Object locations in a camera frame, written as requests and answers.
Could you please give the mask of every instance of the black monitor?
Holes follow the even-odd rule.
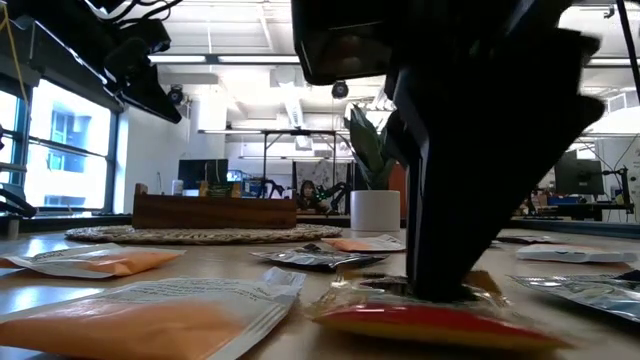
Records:
[[[207,180],[210,184],[224,184],[227,182],[227,171],[227,159],[180,160],[178,163],[178,179],[184,182],[185,190],[200,189],[202,180]]]
[[[578,159],[576,151],[562,155],[556,163],[555,175],[555,190],[559,194],[605,194],[600,161]]]

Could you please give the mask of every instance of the wooden box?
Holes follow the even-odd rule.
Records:
[[[289,229],[296,226],[292,199],[238,199],[149,195],[136,185],[136,229]]]

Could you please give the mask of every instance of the window frame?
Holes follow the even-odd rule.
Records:
[[[43,80],[49,81],[53,85],[69,91],[73,94],[76,94],[74,91],[69,89],[68,87],[61,85],[60,83],[43,77]],[[15,130],[4,129],[4,136],[7,138],[11,138],[13,140],[13,149],[12,149],[12,158],[11,163],[19,166],[27,166],[28,160],[28,151],[29,144],[38,144],[44,146],[49,149],[59,150],[65,153],[71,153],[75,155],[81,156],[97,156],[100,158],[104,158],[107,163],[107,175],[105,181],[105,198],[103,202],[102,208],[87,208],[87,207],[55,207],[55,206],[39,206],[38,210],[42,212],[68,212],[69,209],[73,212],[112,212],[113,211],[113,194],[114,194],[114,186],[115,186],[115,167],[116,167],[116,147],[117,147],[117,127],[118,127],[118,117],[119,114],[114,112],[111,109],[108,109],[111,117],[109,123],[109,146],[107,150],[107,155],[101,155],[97,153],[93,153],[91,151],[87,151],[82,148],[78,148],[75,146],[57,143],[48,139],[40,139],[35,136],[30,136],[30,125],[31,125],[31,114],[28,113],[28,109],[26,106],[26,102],[24,101],[21,92],[19,91],[19,83],[17,80],[13,80],[10,78],[3,78],[0,81],[0,91],[4,91],[8,94],[16,96],[18,98],[17,102],[17,112],[16,112],[16,126]],[[29,104],[33,104],[33,87],[25,84],[25,91],[28,96]],[[9,172],[9,183],[18,185],[24,189],[26,176],[29,176],[29,173],[21,173],[21,172]]]

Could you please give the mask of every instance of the desk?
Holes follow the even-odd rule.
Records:
[[[640,251],[640,242],[585,235],[547,233],[531,230],[505,230],[503,235],[546,234],[558,239],[585,245],[599,245],[617,249]],[[77,243],[63,239],[62,234],[24,236],[22,240],[0,240],[0,253],[17,252],[33,255],[43,251],[76,246]],[[22,310],[33,306],[53,303],[97,293],[104,289],[122,286],[131,282],[157,280],[176,276],[227,277],[257,279],[271,265],[260,262],[248,254],[249,251],[266,251],[289,248],[295,244],[256,246],[164,246],[184,248],[182,258],[161,268],[138,275],[108,280],[80,280],[44,277],[28,271],[0,270],[0,313]],[[484,254],[478,268],[488,270],[502,288],[504,294],[514,302],[520,313],[547,324],[556,331],[580,335],[587,339],[579,350],[561,351],[558,359],[637,359],[640,354],[638,327],[616,317],[574,305],[521,287],[505,275],[556,275],[556,274],[600,274],[619,272],[607,267],[573,265],[545,262],[518,261],[514,251],[518,245],[500,245]],[[404,255],[392,255],[389,259],[370,266],[368,270],[392,274],[404,273]],[[309,303],[325,292],[333,275],[307,272],[307,280],[300,293],[301,303]],[[2,360],[45,360],[49,355],[0,347]],[[250,350],[242,359],[302,360],[302,359],[514,359],[511,355],[472,350],[446,349],[425,344],[406,344],[356,337],[322,329],[301,315],[300,306],[262,342]]]

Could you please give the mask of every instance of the round woven mat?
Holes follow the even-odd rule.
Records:
[[[340,236],[341,228],[298,224],[293,229],[134,229],[131,226],[96,226],[71,229],[69,240],[123,244],[254,244],[316,241]]]

